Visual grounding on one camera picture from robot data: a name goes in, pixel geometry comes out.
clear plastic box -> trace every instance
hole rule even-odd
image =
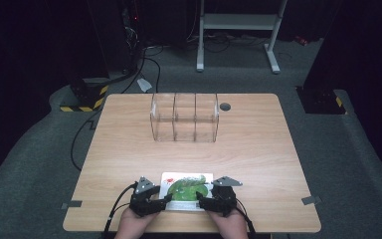
[[[216,141],[216,94],[154,94],[150,111],[156,141]]]

metal stand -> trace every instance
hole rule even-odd
[[[205,14],[204,0],[201,0],[200,32],[197,52],[197,72],[204,71],[204,30],[205,29],[235,29],[235,30],[271,30],[272,36],[268,44],[265,44],[272,71],[278,74],[281,70],[276,61],[273,47],[284,16],[287,0],[283,0],[278,14]]]

wooden table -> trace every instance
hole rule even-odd
[[[64,221],[68,231],[102,231],[119,193],[144,175],[209,172],[244,183],[234,187],[257,232],[317,232],[321,225],[279,99],[272,94],[218,94],[231,109],[219,112],[216,142],[154,141],[152,95],[110,95],[104,104]],[[132,190],[120,204],[129,202]],[[117,229],[120,209],[109,230]],[[147,232],[217,232],[205,212],[163,211]]]

hand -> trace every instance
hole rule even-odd
[[[120,216],[119,227],[114,239],[138,239],[144,234],[145,228],[159,213],[143,217],[135,214],[129,207]]]
[[[247,222],[237,209],[232,209],[227,217],[212,211],[206,212],[216,223],[224,239],[248,239]]]

wire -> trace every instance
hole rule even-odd
[[[257,237],[256,236],[256,229],[254,229],[253,222],[248,217],[247,210],[245,209],[244,204],[240,200],[238,200],[238,198],[237,198],[237,201],[241,204],[241,206],[243,207],[244,211],[242,211],[238,206],[234,206],[234,208],[237,209],[237,211],[239,213],[241,213],[241,215],[243,215],[244,219],[247,221],[248,228],[250,229],[251,238],[252,239],[256,239],[256,237]]]
[[[191,52],[191,51],[195,51],[196,49],[198,49],[198,43],[192,43],[192,42],[189,42],[189,44],[187,44],[186,48],[184,49],[184,51],[186,52]]]
[[[135,80],[137,79],[137,77],[141,74],[141,70],[142,70],[143,67],[144,67],[144,59],[142,59],[141,66],[139,67],[139,69],[138,69],[137,73],[135,74],[134,78],[129,83],[129,85],[121,92],[121,94],[124,94],[132,86],[132,83],[134,83]]]
[[[236,198],[236,199],[240,203],[241,207],[244,209],[245,214],[247,215],[247,209],[245,209],[244,204],[238,198]]]
[[[221,50],[218,50],[218,51],[210,50],[209,48],[206,47],[206,44],[204,45],[204,49],[206,51],[208,51],[208,52],[211,52],[211,53],[221,53],[221,52],[224,52],[224,51],[226,51],[231,46],[231,41],[227,37],[223,37],[223,40],[224,41],[219,41],[219,42],[216,42],[216,41],[212,40],[212,42],[214,44],[225,44],[226,43],[226,47],[221,49]]]
[[[135,32],[134,29],[130,28],[130,27],[125,27],[125,32],[127,33],[127,39],[126,39],[126,43],[128,44],[129,46],[129,50],[134,50],[135,47],[137,46],[137,42],[138,42],[138,35],[137,33]],[[135,36],[135,39],[134,39],[134,46],[131,46],[131,43],[129,41],[132,41],[133,37]]]
[[[105,87],[105,86],[111,85],[113,83],[118,83],[118,82],[124,81],[124,80],[132,77],[132,75],[134,75],[135,72],[136,72],[136,69],[132,69],[128,74],[126,74],[124,76],[110,79],[110,80],[102,82],[102,83],[96,83],[96,84],[91,84],[91,85],[93,85],[94,87]]]
[[[256,239],[256,229],[254,229],[253,222],[250,220],[250,218],[247,216],[246,213],[244,213],[240,208],[235,207],[241,215],[243,215],[244,219],[247,221],[248,228],[250,229],[250,235],[252,239]]]
[[[215,13],[218,13],[219,5],[220,5],[220,0],[218,0],[217,3],[216,3]]]
[[[145,79],[144,74],[140,73],[139,75],[140,75],[143,79]]]
[[[199,39],[199,37],[198,37],[198,36],[195,36],[195,37],[193,37],[193,38],[191,38],[191,39],[188,39],[188,40],[187,40],[187,43],[189,44],[189,43],[195,42],[195,41],[198,40],[198,39]]]
[[[94,120],[91,120],[93,117],[95,117],[97,114],[99,114],[101,112],[101,109],[98,110],[97,112],[95,112],[94,114],[92,114],[91,117],[89,117],[83,124],[82,126],[79,128],[79,130],[77,130],[77,133],[76,135],[74,136],[74,139],[71,143],[71,162],[73,163],[73,166],[78,170],[78,171],[82,171],[82,169],[76,164],[76,162],[74,161],[74,146],[76,144],[76,140],[77,140],[77,137],[79,136],[80,134],[80,131],[83,129],[83,127],[89,122],[91,125],[90,125],[90,130],[95,130],[96,127],[95,127],[95,121]]]
[[[129,190],[131,188],[135,188],[137,186],[137,184],[138,184],[138,182],[134,182],[133,184],[127,186],[125,189],[123,189],[123,191],[117,197],[116,201],[113,204],[112,209],[110,210],[109,216],[107,217],[106,225],[104,226],[104,231],[103,231],[103,239],[107,238],[107,233],[109,231],[110,222],[111,222],[111,219],[113,218],[114,212],[118,209],[118,208],[116,208],[116,206],[117,206],[117,203],[120,201],[120,198],[122,198],[123,194],[125,194],[125,192],[127,190]]]
[[[128,202],[128,203],[124,203],[124,204],[122,204],[122,205],[116,207],[116,209],[114,209],[114,211],[117,211],[117,209],[119,209],[119,208],[121,208],[121,207],[123,207],[123,206],[126,206],[126,205],[129,205],[129,202]]]
[[[161,50],[159,52],[151,54],[151,55],[144,55],[144,57],[154,57],[154,56],[159,55],[160,53],[162,53],[163,50],[164,50],[164,46],[163,45],[161,45],[161,46],[154,46],[154,47],[147,47],[145,50],[154,49],[154,48],[161,48]]]
[[[160,79],[160,65],[154,61],[153,59],[150,59],[150,58],[144,58],[144,60],[148,60],[150,62],[153,62],[154,64],[156,64],[157,68],[158,68],[158,73],[157,73],[157,79],[156,79],[156,93],[159,92],[159,79]]]
[[[231,45],[233,46],[245,46],[245,47],[251,47],[251,46],[258,46],[260,44],[263,44],[263,43],[266,43],[268,38],[254,38],[254,39],[245,39],[245,38],[236,38],[236,39],[233,39],[231,40]],[[239,40],[249,40],[251,42],[249,43],[237,43],[237,42],[234,42],[234,41],[239,41]]]
[[[194,22],[192,24],[192,28],[191,28],[191,31],[190,31],[190,34],[188,35],[187,37],[187,42],[188,40],[190,39],[190,37],[192,36],[193,32],[194,32],[194,28],[195,28],[195,25],[197,23],[197,15],[198,15],[198,1],[195,1],[195,15],[194,15]]]
[[[292,60],[292,55],[288,53],[279,52],[279,58],[284,61],[290,62]]]

